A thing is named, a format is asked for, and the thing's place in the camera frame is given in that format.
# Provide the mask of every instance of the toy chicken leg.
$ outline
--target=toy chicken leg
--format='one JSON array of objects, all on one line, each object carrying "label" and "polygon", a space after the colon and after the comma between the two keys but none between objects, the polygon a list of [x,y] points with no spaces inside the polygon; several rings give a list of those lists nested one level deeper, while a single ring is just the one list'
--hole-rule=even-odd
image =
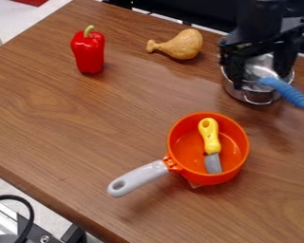
[{"label": "toy chicken leg", "polygon": [[146,45],[147,52],[160,50],[169,56],[185,60],[196,57],[202,46],[202,36],[194,28],[188,28],[180,32],[170,41],[157,44],[154,40],[149,40]]}]

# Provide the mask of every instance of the toy frying pan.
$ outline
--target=toy frying pan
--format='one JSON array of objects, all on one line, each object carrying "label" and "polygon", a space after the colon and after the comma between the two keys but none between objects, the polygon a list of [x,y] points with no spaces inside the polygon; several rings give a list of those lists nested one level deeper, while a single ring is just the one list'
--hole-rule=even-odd
[{"label": "toy frying pan", "polygon": [[[213,118],[218,122],[222,173],[208,174],[204,167],[204,145],[198,130],[198,124],[204,118]],[[107,192],[113,197],[125,196],[169,172],[181,174],[199,185],[223,183],[240,171],[249,155],[250,144],[245,131],[235,121],[218,113],[201,112],[186,116],[173,125],[168,134],[167,149],[163,159],[113,180]]]}]

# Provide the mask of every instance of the silver pot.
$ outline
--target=silver pot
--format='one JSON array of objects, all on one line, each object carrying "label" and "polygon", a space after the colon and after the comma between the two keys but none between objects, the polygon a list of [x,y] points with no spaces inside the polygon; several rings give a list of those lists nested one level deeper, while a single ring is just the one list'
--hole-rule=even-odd
[{"label": "silver pot", "polygon": [[[245,65],[244,85],[241,90],[235,90],[233,82],[225,73],[224,67],[220,67],[225,78],[225,90],[236,99],[257,105],[270,104],[280,98],[280,94],[274,91],[269,86],[260,85],[257,83],[259,78],[275,77],[279,78],[273,69],[273,55],[264,54],[255,58],[249,59]],[[292,70],[283,81],[291,84],[295,79],[295,73]]]}]

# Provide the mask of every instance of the table surface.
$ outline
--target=table surface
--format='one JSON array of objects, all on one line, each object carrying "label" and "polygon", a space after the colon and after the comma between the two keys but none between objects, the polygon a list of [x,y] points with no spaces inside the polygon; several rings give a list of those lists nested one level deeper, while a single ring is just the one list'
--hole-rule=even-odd
[{"label": "table surface", "polygon": [[[69,47],[94,24],[106,38],[104,72],[80,74]],[[304,110],[255,107],[222,88],[215,33],[198,58],[148,54],[148,39],[186,26],[75,0],[0,47],[0,177],[110,242],[304,242]],[[295,66],[304,91],[304,58]],[[160,159],[182,116],[222,113],[251,141],[242,172],[190,188],[168,175],[122,198],[114,178]]]}]

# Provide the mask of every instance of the black cable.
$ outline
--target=black cable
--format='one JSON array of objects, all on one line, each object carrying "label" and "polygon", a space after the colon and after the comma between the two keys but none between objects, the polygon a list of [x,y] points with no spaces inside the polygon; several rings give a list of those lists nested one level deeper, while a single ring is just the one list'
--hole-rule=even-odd
[{"label": "black cable", "polygon": [[25,200],[22,197],[19,196],[14,196],[14,195],[1,195],[0,196],[0,201],[1,200],[14,200],[14,201],[19,201],[21,203],[23,203],[29,211],[29,220],[28,223],[25,227],[25,229],[20,233],[19,237],[17,238],[17,240],[14,243],[26,243],[27,241],[27,236],[31,230],[31,227],[33,225],[33,221],[34,221],[34,212],[33,212],[33,208],[31,206],[31,204]]}]

